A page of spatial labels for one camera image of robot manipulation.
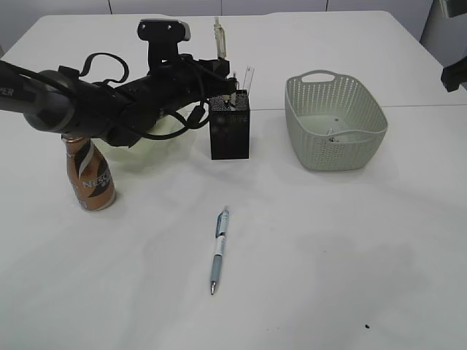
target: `black pen holder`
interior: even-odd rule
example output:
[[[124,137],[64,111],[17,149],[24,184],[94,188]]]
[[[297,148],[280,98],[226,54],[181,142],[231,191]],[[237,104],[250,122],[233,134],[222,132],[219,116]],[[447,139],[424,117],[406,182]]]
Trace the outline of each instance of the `black pen holder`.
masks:
[[[237,90],[235,101],[222,96],[209,100],[211,159],[250,157],[250,103],[246,90]]]

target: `brown can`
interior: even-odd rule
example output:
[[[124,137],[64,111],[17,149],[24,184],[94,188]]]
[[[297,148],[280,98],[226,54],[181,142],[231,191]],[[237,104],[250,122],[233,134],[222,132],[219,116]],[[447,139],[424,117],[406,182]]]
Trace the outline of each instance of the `brown can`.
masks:
[[[86,210],[108,207],[115,199],[109,166],[91,139],[62,135],[66,146],[66,172],[74,193]]]

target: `plastic basket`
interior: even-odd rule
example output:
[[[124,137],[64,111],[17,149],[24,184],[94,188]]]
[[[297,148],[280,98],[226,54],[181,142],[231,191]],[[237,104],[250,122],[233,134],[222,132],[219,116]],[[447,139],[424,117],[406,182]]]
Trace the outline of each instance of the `plastic basket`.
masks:
[[[312,74],[333,79],[303,81]],[[386,117],[366,87],[354,77],[332,71],[290,78],[285,87],[285,116],[297,157],[311,170],[362,168],[387,130]]]

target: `table surface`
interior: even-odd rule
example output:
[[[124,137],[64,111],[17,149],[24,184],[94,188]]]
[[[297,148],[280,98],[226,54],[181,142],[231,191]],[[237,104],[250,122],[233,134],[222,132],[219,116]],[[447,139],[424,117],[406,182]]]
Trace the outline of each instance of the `table surface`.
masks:
[[[130,79],[147,73],[147,43],[136,28],[142,18],[161,15],[47,16],[4,56],[33,70],[80,69],[94,52],[124,58]],[[180,52],[195,58],[216,56],[213,17],[179,17],[190,25],[192,39]],[[467,104],[461,88],[447,93],[441,65],[387,12],[300,12],[222,17],[228,60],[239,79],[255,68],[252,109],[283,109],[285,81],[315,69],[359,79],[381,106]],[[88,81],[120,77],[119,63],[98,58]]]
[[[210,160],[206,128],[147,157],[108,152],[118,197],[95,213],[59,135],[2,112],[0,348],[463,348],[467,106],[384,111],[358,171],[305,170],[283,111],[252,113],[249,160]]]

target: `pen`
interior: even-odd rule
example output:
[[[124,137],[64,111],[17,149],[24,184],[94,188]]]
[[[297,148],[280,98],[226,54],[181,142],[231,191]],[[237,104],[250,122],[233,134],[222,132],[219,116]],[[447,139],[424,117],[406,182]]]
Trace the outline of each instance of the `pen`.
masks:
[[[224,255],[225,240],[228,225],[228,207],[222,210],[222,213],[217,217],[216,227],[216,249],[214,250],[214,258],[212,259],[211,270],[211,295],[216,292],[216,287],[219,284],[220,267],[222,266],[222,256]]]

